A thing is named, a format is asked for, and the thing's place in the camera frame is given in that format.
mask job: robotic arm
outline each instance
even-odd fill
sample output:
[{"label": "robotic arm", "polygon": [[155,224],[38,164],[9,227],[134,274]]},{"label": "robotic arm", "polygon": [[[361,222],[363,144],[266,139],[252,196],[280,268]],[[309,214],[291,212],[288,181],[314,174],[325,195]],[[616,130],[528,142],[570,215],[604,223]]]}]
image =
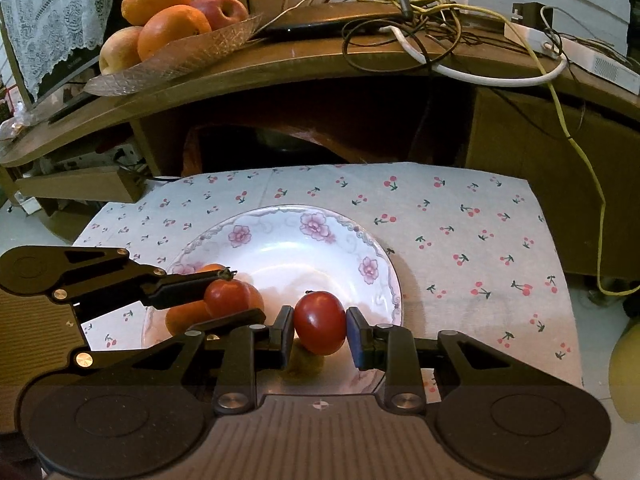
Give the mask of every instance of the robotic arm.
[{"label": "robotic arm", "polygon": [[[600,403],[456,331],[414,338],[349,308],[354,365],[385,372],[375,394],[351,396],[257,398],[256,373],[287,365],[290,306],[271,326],[254,309],[149,349],[88,347],[79,322],[133,301],[194,301],[225,272],[167,276],[118,249],[0,257],[0,457],[37,460],[48,480],[586,480],[595,471],[610,433]],[[441,402],[427,404],[421,368],[434,369]]]}]

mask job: power strip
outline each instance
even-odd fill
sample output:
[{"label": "power strip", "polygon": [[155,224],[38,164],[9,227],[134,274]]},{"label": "power strip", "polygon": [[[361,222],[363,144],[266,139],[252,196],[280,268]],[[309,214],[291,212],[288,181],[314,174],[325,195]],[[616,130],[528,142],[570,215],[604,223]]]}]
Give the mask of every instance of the power strip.
[{"label": "power strip", "polygon": [[[517,23],[511,23],[518,33],[526,40],[534,52],[556,58],[558,53],[549,49],[551,40],[541,30],[524,27]],[[519,45],[522,45],[520,38],[511,30],[508,25],[504,25],[504,37]],[[576,43],[572,40],[562,38],[562,49],[568,59],[585,69],[587,72],[598,76],[614,85],[619,86],[635,95],[640,95],[640,75],[630,70],[622,63],[601,54],[588,46]]]}]

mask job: fruit bowl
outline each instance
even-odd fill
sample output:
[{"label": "fruit bowl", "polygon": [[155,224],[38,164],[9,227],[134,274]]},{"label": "fruit bowl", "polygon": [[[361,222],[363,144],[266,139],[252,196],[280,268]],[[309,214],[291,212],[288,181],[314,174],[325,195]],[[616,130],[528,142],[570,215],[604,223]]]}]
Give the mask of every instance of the fruit bowl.
[{"label": "fruit bowl", "polygon": [[[326,290],[344,308],[359,307],[369,324],[402,322],[400,285],[378,242],[338,213],[306,205],[270,206],[229,218],[189,243],[168,267],[191,274],[220,263],[255,286],[271,324],[284,304],[295,306],[307,290]],[[148,308],[142,346],[170,337],[166,311]],[[319,373],[300,380],[276,370],[258,373],[261,394],[359,394],[378,385],[382,372],[360,372],[347,343],[324,358]]]},{"label": "fruit bowl", "polygon": [[259,23],[260,16],[252,16],[207,34],[172,41],[131,68],[90,79],[84,91],[99,96],[135,94],[203,69],[241,48]]}]

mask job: plate rim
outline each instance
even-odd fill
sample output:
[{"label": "plate rim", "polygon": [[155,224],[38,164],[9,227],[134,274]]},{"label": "plate rim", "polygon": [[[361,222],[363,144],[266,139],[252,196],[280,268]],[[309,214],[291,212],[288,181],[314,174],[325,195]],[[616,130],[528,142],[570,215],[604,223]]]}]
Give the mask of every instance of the plate rim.
[{"label": "plate rim", "polygon": [[167,266],[167,271],[170,272],[170,269],[177,263],[177,261],[183,257],[185,254],[192,253],[197,247],[201,246],[205,240],[211,240],[214,235],[217,235],[223,228],[228,225],[232,225],[236,222],[236,220],[243,216],[252,216],[255,218],[260,218],[262,216],[266,216],[268,214],[276,214],[278,212],[300,212],[308,211],[308,210],[316,210],[318,212],[323,213],[325,216],[334,218],[338,224],[347,228],[349,231],[353,231],[356,233],[356,237],[359,238],[363,243],[372,247],[376,251],[376,256],[382,258],[386,261],[388,265],[388,286],[391,291],[392,296],[392,304],[394,309],[391,313],[392,324],[397,324],[398,326],[404,326],[404,308],[402,307],[402,288],[400,285],[400,279],[398,278],[398,272],[394,267],[391,258],[389,258],[386,251],[382,248],[378,240],[375,236],[371,235],[365,228],[363,228],[356,221],[348,218],[347,216],[341,215],[331,209],[327,209],[319,206],[311,206],[305,204],[279,204],[279,205],[270,205],[259,208],[250,209],[248,211],[244,211],[242,213],[238,213],[234,216],[226,218],[225,220],[218,222],[212,227],[204,230],[198,236],[196,236],[191,242],[186,244],[174,257],[171,263]]}]

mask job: apple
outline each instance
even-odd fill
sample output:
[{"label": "apple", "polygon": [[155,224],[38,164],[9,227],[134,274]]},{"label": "apple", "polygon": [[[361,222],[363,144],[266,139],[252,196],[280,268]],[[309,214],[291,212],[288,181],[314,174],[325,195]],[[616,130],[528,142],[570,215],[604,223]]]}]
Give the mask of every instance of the apple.
[{"label": "apple", "polygon": [[193,0],[190,6],[204,13],[211,30],[228,27],[249,17],[246,7],[238,0]]},{"label": "apple", "polygon": [[120,72],[140,62],[138,37],[142,27],[127,27],[114,32],[100,49],[100,73]]}]

